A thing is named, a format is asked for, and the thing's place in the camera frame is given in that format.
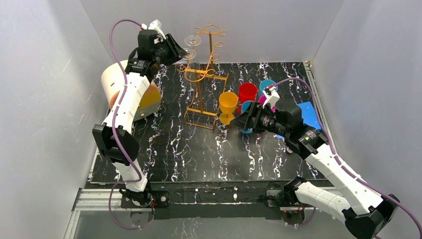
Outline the light blue wine glass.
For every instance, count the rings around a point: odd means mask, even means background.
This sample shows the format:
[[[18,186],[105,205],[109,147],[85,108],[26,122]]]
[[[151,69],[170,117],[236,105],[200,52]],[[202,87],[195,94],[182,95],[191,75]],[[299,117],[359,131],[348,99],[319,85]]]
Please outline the light blue wine glass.
[[[276,84],[276,82],[271,80],[271,79],[261,81],[261,83],[259,84],[259,87],[258,87],[258,97],[260,98],[264,95],[263,91],[264,91],[265,88],[267,88],[271,85],[274,85],[274,84]]]
[[[241,114],[239,115],[239,124],[240,129],[243,133],[252,133],[253,129],[253,116],[252,116],[252,108],[253,108],[253,101],[245,101],[241,106]]]

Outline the clear wine glass front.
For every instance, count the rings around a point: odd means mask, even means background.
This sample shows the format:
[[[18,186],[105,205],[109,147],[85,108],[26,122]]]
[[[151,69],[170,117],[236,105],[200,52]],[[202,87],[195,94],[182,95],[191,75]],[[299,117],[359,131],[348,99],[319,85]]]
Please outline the clear wine glass front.
[[[183,57],[184,60],[191,60],[196,57],[196,51],[193,48],[184,48],[186,55]]]

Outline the magenta wine glass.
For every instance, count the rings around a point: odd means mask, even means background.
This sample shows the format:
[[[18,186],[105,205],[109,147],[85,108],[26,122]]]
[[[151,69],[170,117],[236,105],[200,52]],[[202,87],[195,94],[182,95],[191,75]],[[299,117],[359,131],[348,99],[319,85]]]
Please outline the magenta wine glass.
[[[261,96],[259,98],[258,102],[261,103],[261,104],[264,104],[265,101],[266,101],[266,99],[267,99],[266,96]],[[272,107],[272,112],[275,112],[275,111],[276,111],[276,108],[275,107]]]

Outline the red wine glass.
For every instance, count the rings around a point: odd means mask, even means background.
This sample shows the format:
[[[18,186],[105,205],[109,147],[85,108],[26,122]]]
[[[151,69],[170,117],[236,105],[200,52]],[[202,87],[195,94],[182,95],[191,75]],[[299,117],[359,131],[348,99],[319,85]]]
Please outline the red wine glass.
[[[240,85],[238,91],[239,106],[237,108],[239,114],[241,113],[242,104],[246,101],[255,101],[257,93],[258,89],[253,83],[243,83]]]

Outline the yellow wine glass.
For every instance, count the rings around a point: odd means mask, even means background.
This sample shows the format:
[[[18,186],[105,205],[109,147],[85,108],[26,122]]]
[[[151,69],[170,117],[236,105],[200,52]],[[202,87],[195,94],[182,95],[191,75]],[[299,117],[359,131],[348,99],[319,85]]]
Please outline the yellow wine glass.
[[[235,118],[234,111],[237,108],[238,96],[234,92],[224,92],[219,97],[221,114],[219,120],[222,124],[230,124]]]

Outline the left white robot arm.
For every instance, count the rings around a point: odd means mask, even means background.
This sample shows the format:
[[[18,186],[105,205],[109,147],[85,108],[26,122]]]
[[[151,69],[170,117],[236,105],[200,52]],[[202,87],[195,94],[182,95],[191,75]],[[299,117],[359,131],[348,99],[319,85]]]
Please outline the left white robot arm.
[[[132,136],[135,115],[161,65],[169,66],[181,60],[187,52],[171,34],[158,30],[141,30],[138,47],[130,54],[125,67],[119,66],[123,76],[122,89],[109,114],[101,124],[95,124],[93,137],[100,155],[112,162],[125,184],[120,193],[136,205],[147,207],[153,202],[150,183],[137,161],[139,143]]]

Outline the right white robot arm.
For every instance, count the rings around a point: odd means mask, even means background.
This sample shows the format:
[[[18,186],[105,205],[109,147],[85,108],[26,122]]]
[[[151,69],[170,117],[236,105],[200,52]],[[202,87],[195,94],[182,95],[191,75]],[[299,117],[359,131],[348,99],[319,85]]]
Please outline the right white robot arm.
[[[315,167],[341,193],[333,194],[297,176],[284,185],[281,200],[312,205],[330,214],[344,222],[357,239],[373,239],[396,212],[395,196],[382,196],[361,184],[359,177],[350,176],[346,164],[334,159],[327,137],[304,123],[299,106],[273,112],[270,106],[252,102],[231,125],[282,136],[293,153]]]

